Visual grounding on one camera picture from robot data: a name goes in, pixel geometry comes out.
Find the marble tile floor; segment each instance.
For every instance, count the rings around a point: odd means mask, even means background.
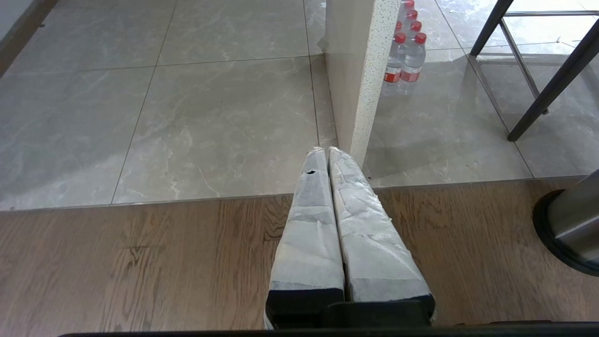
[[[515,0],[511,10],[596,9],[592,2]],[[416,1],[421,13],[446,19],[423,22],[424,32],[438,36],[449,25],[453,36],[443,39],[443,50],[428,51],[412,96],[381,97],[364,164],[373,187],[574,176],[599,168],[599,59],[549,115],[516,143],[506,140],[534,100],[500,31],[477,58],[468,56],[494,4]],[[506,21],[542,90],[595,19],[528,19]]]
[[[314,0],[60,0],[0,79],[0,210],[293,192],[336,145]]]

